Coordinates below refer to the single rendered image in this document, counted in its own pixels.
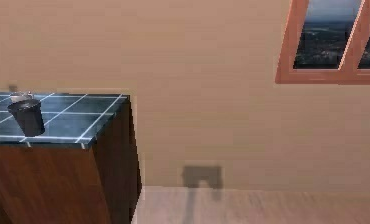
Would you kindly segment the brown cabinet with tiled top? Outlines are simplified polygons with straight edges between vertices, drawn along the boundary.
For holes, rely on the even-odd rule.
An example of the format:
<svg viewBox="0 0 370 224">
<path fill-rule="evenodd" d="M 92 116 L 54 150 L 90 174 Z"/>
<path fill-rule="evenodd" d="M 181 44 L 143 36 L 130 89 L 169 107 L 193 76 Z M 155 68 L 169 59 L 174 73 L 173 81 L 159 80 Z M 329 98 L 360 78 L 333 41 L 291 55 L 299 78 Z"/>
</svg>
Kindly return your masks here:
<svg viewBox="0 0 370 224">
<path fill-rule="evenodd" d="M 40 93 L 23 134 L 0 92 L 0 224 L 131 224 L 141 176 L 130 98 Z"/>
</svg>

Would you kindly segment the black cup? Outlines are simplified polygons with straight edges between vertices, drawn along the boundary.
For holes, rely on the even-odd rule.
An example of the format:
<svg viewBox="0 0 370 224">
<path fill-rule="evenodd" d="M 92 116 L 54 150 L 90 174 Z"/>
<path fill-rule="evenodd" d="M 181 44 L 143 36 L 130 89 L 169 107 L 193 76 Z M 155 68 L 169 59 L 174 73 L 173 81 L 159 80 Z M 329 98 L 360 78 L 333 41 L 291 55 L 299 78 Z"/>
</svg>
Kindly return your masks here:
<svg viewBox="0 0 370 224">
<path fill-rule="evenodd" d="M 10 104 L 7 110 L 14 117 L 26 137 L 39 136 L 45 132 L 40 100 L 18 101 Z"/>
</svg>

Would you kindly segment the brown framed window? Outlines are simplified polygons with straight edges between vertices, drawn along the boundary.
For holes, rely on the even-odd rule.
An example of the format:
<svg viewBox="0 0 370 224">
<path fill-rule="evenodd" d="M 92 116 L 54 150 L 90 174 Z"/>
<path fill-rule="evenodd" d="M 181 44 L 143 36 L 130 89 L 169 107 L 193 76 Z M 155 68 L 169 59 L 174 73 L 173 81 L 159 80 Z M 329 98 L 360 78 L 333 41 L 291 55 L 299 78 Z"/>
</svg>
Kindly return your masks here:
<svg viewBox="0 0 370 224">
<path fill-rule="evenodd" d="M 275 82 L 370 85 L 370 0 L 291 0 Z"/>
</svg>

